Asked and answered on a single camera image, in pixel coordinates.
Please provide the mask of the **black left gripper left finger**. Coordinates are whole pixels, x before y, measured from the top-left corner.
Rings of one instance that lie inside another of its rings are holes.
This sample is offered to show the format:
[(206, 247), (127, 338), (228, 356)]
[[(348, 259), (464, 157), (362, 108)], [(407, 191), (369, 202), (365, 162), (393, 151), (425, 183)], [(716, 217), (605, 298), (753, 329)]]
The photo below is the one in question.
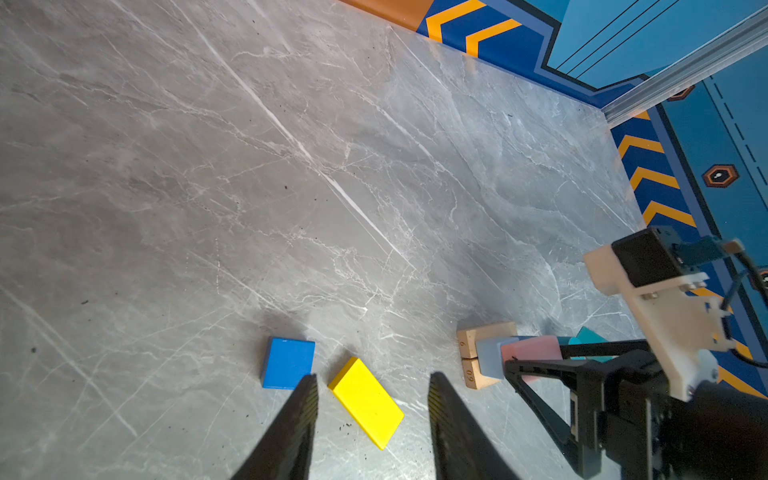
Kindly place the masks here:
[(305, 375), (231, 479), (308, 479), (318, 403), (317, 377)]

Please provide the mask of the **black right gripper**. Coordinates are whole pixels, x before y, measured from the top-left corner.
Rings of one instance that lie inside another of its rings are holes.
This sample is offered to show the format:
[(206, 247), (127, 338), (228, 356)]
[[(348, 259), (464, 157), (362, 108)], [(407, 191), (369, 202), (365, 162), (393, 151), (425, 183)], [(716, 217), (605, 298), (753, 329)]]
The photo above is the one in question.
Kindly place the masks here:
[[(668, 380), (646, 340), (561, 345), (563, 359), (507, 360), (507, 381), (534, 412), (563, 457), (583, 479), (601, 471), (602, 457), (617, 463), (623, 479), (663, 479), (661, 426)], [(525, 381), (559, 380), (575, 394), (571, 426)]]

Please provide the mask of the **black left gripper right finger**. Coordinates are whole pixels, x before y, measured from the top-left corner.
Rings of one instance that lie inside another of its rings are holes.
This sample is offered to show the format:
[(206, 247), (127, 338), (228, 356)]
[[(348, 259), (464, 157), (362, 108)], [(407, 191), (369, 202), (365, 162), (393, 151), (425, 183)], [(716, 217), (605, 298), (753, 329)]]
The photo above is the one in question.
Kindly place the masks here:
[(518, 479), (442, 372), (430, 375), (428, 410), (437, 479)]

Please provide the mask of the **pink wood block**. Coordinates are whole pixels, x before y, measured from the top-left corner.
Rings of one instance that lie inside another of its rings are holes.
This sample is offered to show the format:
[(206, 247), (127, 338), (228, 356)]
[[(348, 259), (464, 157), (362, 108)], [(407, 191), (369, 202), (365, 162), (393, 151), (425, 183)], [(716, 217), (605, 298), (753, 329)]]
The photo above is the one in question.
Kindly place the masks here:
[(502, 373), (506, 374), (507, 361), (559, 361), (563, 356), (558, 338), (547, 335), (518, 338), (515, 342), (501, 347), (501, 358)]

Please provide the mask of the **dark blue cube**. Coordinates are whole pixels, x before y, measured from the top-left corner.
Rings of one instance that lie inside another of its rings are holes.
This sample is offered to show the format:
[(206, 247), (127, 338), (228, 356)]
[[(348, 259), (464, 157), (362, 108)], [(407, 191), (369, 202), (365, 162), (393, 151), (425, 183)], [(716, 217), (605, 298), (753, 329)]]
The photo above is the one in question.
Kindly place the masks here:
[(312, 341), (271, 337), (262, 374), (266, 389), (294, 390), (312, 373), (316, 344)]

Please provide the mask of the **light blue wood cube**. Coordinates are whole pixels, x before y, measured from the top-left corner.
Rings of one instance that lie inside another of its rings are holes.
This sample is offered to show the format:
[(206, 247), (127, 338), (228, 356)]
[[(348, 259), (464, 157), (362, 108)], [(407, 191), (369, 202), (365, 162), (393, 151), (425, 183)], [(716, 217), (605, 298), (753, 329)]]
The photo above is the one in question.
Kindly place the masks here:
[(483, 376), (504, 380), (504, 360), (501, 349), (519, 341), (518, 337), (492, 337), (476, 342), (477, 358)]

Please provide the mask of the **natural wood block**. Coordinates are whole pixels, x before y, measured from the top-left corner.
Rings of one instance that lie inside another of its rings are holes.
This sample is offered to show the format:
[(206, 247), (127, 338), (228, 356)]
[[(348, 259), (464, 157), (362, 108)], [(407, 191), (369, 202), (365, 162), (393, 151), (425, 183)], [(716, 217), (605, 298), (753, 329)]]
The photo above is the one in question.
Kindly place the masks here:
[(495, 337), (513, 337), (517, 334), (514, 322), (502, 322), (457, 331), (462, 373), (467, 388), (481, 390), (498, 384), (500, 379), (482, 374), (477, 342)]

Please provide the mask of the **teal wood block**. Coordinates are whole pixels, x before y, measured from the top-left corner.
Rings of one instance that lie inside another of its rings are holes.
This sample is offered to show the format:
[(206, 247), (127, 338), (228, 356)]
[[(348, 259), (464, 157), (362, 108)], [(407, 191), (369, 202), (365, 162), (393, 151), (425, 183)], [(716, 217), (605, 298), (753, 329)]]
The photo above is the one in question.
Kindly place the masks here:
[[(569, 345), (604, 344), (604, 343), (608, 343), (608, 340), (606, 340), (601, 335), (597, 334), (595, 331), (589, 329), (588, 327), (582, 327), (574, 337), (571, 337), (568, 340)], [(588, 356), (589, 360), (593, 360), (601, 363), (611, 361), (614, 358), (615, 358), (614, 355)]]

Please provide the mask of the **yellow wood block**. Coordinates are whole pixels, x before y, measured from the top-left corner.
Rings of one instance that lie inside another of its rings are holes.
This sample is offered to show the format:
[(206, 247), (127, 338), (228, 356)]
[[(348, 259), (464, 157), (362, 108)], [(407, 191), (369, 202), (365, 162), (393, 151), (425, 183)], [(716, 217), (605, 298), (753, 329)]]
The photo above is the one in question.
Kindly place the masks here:
[(405, 414), (364, 362), (350, 358), (329, 388), (368, 438), (385, 450)]

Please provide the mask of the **aluminium corner post right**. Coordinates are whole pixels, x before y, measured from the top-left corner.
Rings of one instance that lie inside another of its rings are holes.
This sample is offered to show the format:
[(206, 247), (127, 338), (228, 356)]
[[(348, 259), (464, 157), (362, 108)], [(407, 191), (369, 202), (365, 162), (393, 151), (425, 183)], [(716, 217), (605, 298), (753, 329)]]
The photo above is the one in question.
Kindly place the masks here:
[(608, 128), (615, 128), (766, 46), (764, 6), (603, 107)]

